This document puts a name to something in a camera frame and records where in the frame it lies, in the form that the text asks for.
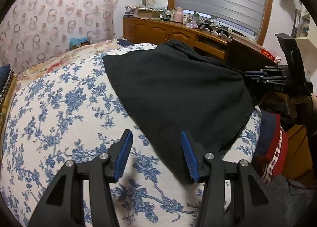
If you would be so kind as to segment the person's right hand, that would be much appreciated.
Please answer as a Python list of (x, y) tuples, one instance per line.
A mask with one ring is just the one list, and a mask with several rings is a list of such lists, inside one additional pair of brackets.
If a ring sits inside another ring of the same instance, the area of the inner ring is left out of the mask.
[(295, 98), (290, 98), (288, 95), (284, 97), (288, 114), (292, 119), (308, 118), (316, 113), (316, 94)]

